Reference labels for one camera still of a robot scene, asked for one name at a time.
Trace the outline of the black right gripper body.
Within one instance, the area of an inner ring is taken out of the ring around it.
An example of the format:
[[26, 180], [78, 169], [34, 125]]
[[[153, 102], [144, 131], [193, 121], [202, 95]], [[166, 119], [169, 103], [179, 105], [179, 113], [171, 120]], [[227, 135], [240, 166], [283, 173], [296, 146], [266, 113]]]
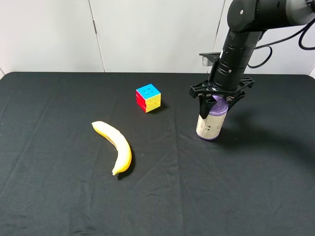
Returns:
[[192, 98], [196, 97], [209, 97], [211, 95], [223, 95], [224, 97], [236, 97], [241, 94], [245, 88], [252, 88], [254, 85], [254, 80], [250, 77], [242, 77], [236, 89], [228, 90], [226, 88], [220, 88], [215, 85], [214, 82], [206, 80], [197, 85], [191, 86], [189, 89], [189, 94]]

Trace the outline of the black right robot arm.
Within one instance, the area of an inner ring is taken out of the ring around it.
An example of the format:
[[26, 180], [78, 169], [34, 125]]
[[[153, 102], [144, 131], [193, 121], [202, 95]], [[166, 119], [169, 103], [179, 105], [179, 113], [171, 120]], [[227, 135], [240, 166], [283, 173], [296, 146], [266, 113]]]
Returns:
[[244, 98], [244, 88], [254, 80], [244, 77], [249, 60], [258, 49], [257, 43], [270, 29], [304, 26], [304, 36], [315, 22], [313, 0], [234, 0], [228, 10], [229, 31], [222, 51], [202, 54], [204, 66], [210, 66], [208, 79], [190, 88], [190, 95], [199, 99], [199, 115], [206, 119], [221, 95], [231, 109]]

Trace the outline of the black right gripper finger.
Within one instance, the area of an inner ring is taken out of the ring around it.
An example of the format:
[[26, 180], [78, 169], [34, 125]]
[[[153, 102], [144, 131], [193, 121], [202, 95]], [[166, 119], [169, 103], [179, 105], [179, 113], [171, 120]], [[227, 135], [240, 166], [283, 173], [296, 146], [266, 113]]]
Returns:
[[213, 108], [213, 106], [216, 105], [217, 101], [212, 96], [206, 96], [202, 95], [199, 96], [199, 115], [202, 117], [202, 119], [206, 119], [209, 115], [210, 110]]
[[225, 98], [228, 108], [231, 109], [238, 101], [245, 97], [245, 92], [240, 91], [238, 94], [229, 95]]

